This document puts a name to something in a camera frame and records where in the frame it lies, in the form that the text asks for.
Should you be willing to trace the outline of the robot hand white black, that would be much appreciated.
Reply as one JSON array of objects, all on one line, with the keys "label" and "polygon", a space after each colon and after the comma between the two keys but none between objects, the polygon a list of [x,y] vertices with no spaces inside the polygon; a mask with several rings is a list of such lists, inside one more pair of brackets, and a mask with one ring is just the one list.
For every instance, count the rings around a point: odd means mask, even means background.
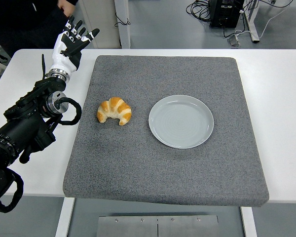
[{"label": "robot hand white black", "polygon": [[100,32],[98,28],[90,32],[81,26],[82,21],[74,23],[71,16],[66,22],[63,31],[58,35],[53,49],[53,65],[51,69],[60,69],[68,74],[78,70],[81,60],[81,51],[85,49]]}]

